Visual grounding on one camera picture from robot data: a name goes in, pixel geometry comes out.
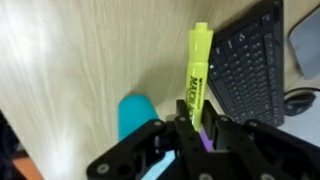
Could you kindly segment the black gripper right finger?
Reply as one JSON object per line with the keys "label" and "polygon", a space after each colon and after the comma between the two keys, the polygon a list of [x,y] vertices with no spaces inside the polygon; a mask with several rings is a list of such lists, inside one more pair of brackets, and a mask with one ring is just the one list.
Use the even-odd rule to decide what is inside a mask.
{"label": "black gripper right finger", "polygon": [[239,124],[208,100],[202,123],[213,151],[234,155],[243,179],[320,180],[320,149],[312,143],[256,119]]}

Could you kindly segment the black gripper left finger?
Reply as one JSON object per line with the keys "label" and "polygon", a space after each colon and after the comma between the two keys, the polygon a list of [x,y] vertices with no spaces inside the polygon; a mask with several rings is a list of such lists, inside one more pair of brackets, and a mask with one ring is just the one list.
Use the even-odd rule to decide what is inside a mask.
{"label": "black gripper left finger", "polygon": [[139,180],[168,151],[173,161],[160,172],[159,180],[199,180],[206,172],[207,155],[198,132],[188,118],[184,100],[176,101],[178,116],[169,122],[151,119],[93,160],[86,169],[88,180]]}

